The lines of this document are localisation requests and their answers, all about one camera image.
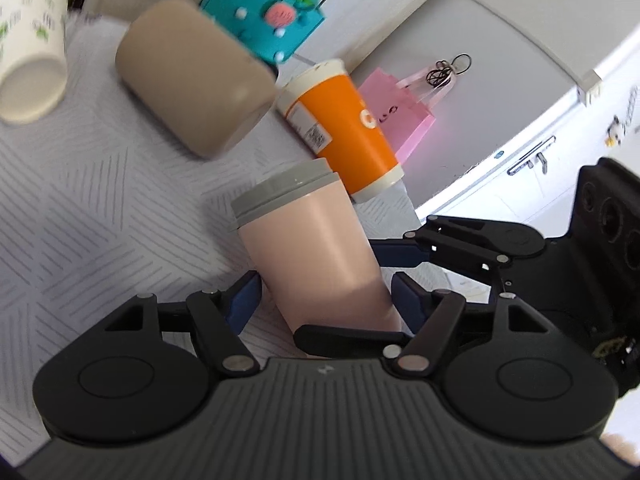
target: drawer handle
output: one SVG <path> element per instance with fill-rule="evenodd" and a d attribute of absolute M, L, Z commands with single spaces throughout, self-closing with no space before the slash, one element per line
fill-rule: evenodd
<path fill-rule="evenodd" d="M 509 176 L 513 176 L 523 168 L 529 168 L 530 170 L 533 170 L 533 164 L 536 160 L 539 160 L 540 163 L 542 163 L 542 173 L 546 174 L 546 172 L 548 171 L 548 163 L 545 156 L 542 155 L 542 152 L 544 152 L 554 142 L 556 142 L 556 136 L 551 136 L 547 140 L 537 143 L 525 155 L 521 156 L 520 160 L 516 164 L 514 164 L 507 170 L 507 174 Z"/>
<path fill-rule="evenodd" d="M 546 172 L 549 169 L 549 164 L 546 161 L 546 157 L 542 153 L 537 153 L 536 159 L 540 161 L 540 164 L 542 164 L 542 174 L 546 175 Z"/>

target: paper cup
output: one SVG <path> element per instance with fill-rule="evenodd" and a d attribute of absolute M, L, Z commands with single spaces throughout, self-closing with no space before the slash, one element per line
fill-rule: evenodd
<path fill-rule="evenodd" d="M 68 0 L 0 0 L 0 119 L 35 121 L 65 94 L 67 5 Z"/>
<path fill-rule="evenodd" d="M 292 79 L 276 106 L 306 145 L 338 173 L 355 202 L 372 199 L 404 176 L 340 59 Z"/>

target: gray lid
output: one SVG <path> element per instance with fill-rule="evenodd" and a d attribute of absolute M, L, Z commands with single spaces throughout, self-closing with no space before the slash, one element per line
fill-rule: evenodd
<path fill-rule="evenodd" d="M 302 162 L 283 173 L 269 177 L 233 200 L 231 207 L 242 227 L 289 202 L 340 180 L 325 158 Z"/>

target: pink gift bag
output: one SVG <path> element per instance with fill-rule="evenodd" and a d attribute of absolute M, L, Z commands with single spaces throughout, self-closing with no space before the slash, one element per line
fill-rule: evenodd
<path fill-rule="evenodd" d="M 456 82 L 456 74 L 451 72 L 436 88 L 427 85 L 424 80 L 435 68 L 430 66 L 401 81 L 377 68 L 358 88 L 400 164 L 435 122 L 431 109 Z M 419 93 L 419 87 L 428 87 L 428 91 Z"/>

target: table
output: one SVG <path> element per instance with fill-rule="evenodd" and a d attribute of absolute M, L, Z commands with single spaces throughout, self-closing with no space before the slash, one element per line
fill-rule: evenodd
<path fill-rule="evenodd" d="M 140 292 L 182 301 L 251 268 L 230 202 L 312 154 L 269 113 L 229 153 L 195 158 L 119 83 L 126 25 L 75 16 L 68 93 L 42 120 L 0 126 L 0 454 L 18 463 L 47 439 L 31 383 L 50 357 Z M 402 183 L 356 206 L 367 235 L 420 225 Z M 392 269 L 383 271 L 387 283 Z M 443 272 L 412 270 L 425 288 Z M 189 347 L 185 334 L 165 339 Z M 262 363 L 300 356 L 268 294 L 242 340 Z"/>

